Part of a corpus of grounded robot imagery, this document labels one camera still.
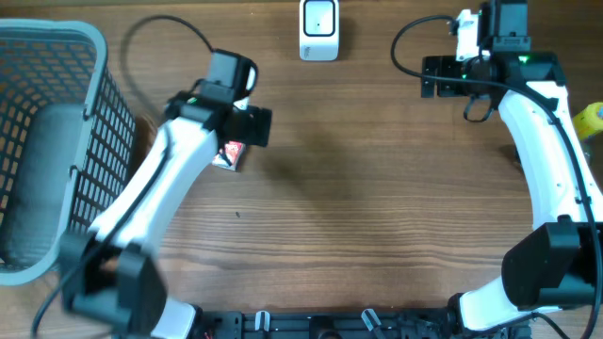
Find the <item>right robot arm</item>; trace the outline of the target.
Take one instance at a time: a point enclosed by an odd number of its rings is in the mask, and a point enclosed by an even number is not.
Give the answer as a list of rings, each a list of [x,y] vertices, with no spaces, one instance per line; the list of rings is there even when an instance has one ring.
[[[602,307],[602,194],[569,113],[560,61],[536,52],[524,1],[489,1],[447,19],[451,56],[427,56],[426,97],[486,100],[507,126],[529,188],[532,230],[504,256],[500,274],[462,293],[463,333],[588,307],[591,335]]]

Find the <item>red white snack box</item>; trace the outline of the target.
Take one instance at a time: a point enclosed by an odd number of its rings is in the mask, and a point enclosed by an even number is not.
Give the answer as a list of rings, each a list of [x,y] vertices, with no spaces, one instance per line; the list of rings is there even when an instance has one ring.
[[[225,170],[237,171],[238,163],[246,151],[246,145],[237,141],[224,144],[214,157],[212,165]]]

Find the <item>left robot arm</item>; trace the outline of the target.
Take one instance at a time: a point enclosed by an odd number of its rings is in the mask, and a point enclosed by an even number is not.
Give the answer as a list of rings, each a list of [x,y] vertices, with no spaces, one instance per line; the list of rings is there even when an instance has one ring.
[[[211,103],[181,91],[155,144],[118,198],[83,235],[60,240],[65,311],[127,338],[194,338],[202,310],[170,296],[156,256],[188,190],[228,141],[267,146],[272,112],[246,99]]]

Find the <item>yellow juice bottle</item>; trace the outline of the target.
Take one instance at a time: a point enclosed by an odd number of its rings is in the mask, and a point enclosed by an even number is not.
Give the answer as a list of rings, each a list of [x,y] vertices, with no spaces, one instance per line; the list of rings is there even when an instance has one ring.
[[[602,102],[592,103],[572,119],[572,123],[580,140],[589,139],[602,132],[602,107]]]

